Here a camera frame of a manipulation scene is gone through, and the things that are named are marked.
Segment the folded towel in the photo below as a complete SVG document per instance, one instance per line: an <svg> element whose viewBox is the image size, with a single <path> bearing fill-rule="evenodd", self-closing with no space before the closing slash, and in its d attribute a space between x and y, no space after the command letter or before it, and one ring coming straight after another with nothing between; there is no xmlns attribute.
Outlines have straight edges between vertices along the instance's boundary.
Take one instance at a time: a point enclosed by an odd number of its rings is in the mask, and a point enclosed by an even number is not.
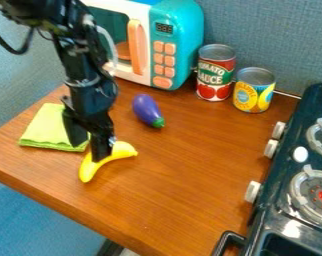
<svg viewBox="0 0 322 256"><path fill-rule="evenodd" d="M19 145L83 152L88 141L73 147L68 139L63 121L64 106L45 103L19 140Z"/></svg>

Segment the purple eggplant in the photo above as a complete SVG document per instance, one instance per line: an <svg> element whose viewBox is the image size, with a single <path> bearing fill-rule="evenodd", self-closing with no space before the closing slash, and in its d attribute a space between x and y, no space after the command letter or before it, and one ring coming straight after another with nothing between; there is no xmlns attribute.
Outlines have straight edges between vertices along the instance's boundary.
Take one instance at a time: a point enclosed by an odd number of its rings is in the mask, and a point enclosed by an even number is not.
<svg viewBox="0 0 322 256"><path fill-rule="evenodd" d="M160 109L152 97L147 94L138 94L133 100L133 110L146 124L162 128L165 126L165 120L161 115Z"/></svg>

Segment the can label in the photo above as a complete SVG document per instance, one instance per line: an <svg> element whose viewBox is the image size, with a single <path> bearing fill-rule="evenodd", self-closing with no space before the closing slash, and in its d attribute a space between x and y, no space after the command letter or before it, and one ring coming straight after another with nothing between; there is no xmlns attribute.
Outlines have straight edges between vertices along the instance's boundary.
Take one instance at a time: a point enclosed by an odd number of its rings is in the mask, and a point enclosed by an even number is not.
<svg viewBox="0 0 322 256"><path fill-rule="evenodd" d="M231 83L225 85L208 85L197 80L197 94L208 101L221 101L230 96Z"/></svg>
<svg viewBox="0 0 322 256"><path fill-rule="evenodd" d="M198 79L204 84L223 85L231 82L232 70L209 61L199 61Z"/></svg>
<svg viewBox="0 0 322 256"><path fill-rule="evenodd" d="M250 85L239 81L235 85L233 104L236 108L250 113L260 113L269 108L275 83L270 85Z"/></svg>

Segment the white knob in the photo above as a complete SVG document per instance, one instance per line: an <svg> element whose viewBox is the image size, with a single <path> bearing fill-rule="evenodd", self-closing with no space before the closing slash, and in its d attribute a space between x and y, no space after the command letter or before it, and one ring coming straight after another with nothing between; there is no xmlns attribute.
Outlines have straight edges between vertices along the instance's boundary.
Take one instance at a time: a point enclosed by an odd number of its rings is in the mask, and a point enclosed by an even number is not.
<svg viewBox="0 0 322 256"><path fill-rule="evenodd" d="M251 181L244 195L244 200L249 203L254 203L258 192L260 191L261 184L256 181Z"/></svg>
<svg viewBox="0 0 322 256"><path fill-rule="evenodd" d="M277 140L269 140L263 154L269 159L272 159L278 145L279 142Z"/></svg>
<svg viewBox="0 0 322 256"><path fill-rule="evenodd" d="M297 147L293 152L293 158L298 163L306 162L308 151L305 147Z"/></svg>
<svg viewBox="0 0 322 256"><path fill-rule="evenodd" d="M276 139L276 140L280 139L284 132L285 127L286 127L285 123L277 122L272 134L273 139Z"/></svg>

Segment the teal toy microwave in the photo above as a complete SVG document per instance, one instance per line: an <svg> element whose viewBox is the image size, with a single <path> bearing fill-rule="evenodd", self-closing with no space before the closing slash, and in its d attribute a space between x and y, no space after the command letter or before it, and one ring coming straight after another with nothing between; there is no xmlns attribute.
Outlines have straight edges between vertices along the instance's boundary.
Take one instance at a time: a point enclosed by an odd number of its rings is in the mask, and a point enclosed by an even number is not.
<svg viewBox="0 0 322 256"><path fill-rule="evenodd" d="M204 18L194 0L83 0L113 38L117 77L179 88L196 66Z"/></svg>

